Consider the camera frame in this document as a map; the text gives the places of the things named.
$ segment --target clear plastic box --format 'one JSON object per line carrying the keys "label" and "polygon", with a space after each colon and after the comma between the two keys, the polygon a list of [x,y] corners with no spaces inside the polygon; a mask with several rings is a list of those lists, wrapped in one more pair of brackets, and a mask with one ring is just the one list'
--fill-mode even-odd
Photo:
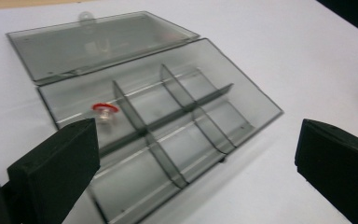
{"label": "clear plastic box", "polygon": [[282,114],[210,40],[147,12],[8,37],[57,128],[97,119],[89,194],[108,223],[147,216]]}

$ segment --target white table surface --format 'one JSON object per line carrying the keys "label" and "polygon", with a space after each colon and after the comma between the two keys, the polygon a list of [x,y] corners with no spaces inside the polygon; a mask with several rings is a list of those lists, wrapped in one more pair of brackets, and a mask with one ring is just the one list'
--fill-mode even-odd
{"label": "white table surface", "polygon": [[[0,184],[55,132],[8,32],[147,10],[210,38],[285,112],[145,223],[349,223],[294,164],[303,118],[358,136],[358,29],[312,0],[95,1],[0,10]],[[64,223],[100,223],[83,195]]]}

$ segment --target compartment divider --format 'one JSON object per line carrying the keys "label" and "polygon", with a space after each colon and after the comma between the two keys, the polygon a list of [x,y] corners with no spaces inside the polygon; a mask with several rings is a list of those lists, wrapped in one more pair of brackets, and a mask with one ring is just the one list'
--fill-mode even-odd
{"label": "compartment divider", "polygon": [[231,83],[231,84],[226,85],[222,89],[211,92],[210,94],[197,100],[197,104],[199,106],[202,106],[202,105],[206,105],[206,104],[210,103],[211,101],[219,98],[220,96],[227,94],[231,90],[232,86],[234,86],[234,84]]}
{"label": "compartment divider", "polygon": [[127,119],[130,121],[136,132],[140,135],[145,135],[146,124],[142,120],[138,111],[132,105],[128,97],[124,94],[123,90],[118,86],[116,81],[113,81],[113,91],[117,99],[117,103],[120,108],[124,111]]}
{"label": "compartment divider", "polygon": [[228,154],[236,147],[211,117],[198,107],[192,112],[192,118],[196,126],[208,141],[221,153]]}
{"label": "compartment divider", "polygon": [[127,134],[126,136],[118,139],[117,141],[110,143],[109,145],[102,147],[100,149],[100,158],[107,156],[108,154],[112,153],[115,150],[118,150],[121,147],[126,146],[127,144],[139,139],[141,137],[140,134],[137,132],[133,132]]}
{"label": "compartment divider", "polygon": [[186,112],[192,111],[196,107],[196,101],[191,97],[190,93],[182,86],[165,64],[161,65],[159,71],[163,86],[167,89],[176,103],[178,103]]}
{"label": "compartment divider", "polygon": [[167,177],[179,189],[185,188],[188,185],[188,183],[186,182],[183,175],[180,173],[178,167],[168,156],[167,152],[156,140],[156,138],[151,134],[151,132],[148,132],[145,138],[147,144],[150,147],[150,152],[155,157],[156,161],[161,166],[162,170],[165,172]]}
{"label": "compartment divider", "polygon": [[[237,108],[224,97],[215,99],[213,102],[203,105],[201,108],[235,147],[239,147],[255,128]],[[218,110],[221,110],[221,112],[216,116],[216,111]],[[234,119],[237,122],[226,121],[222,119],[224,117]]]}

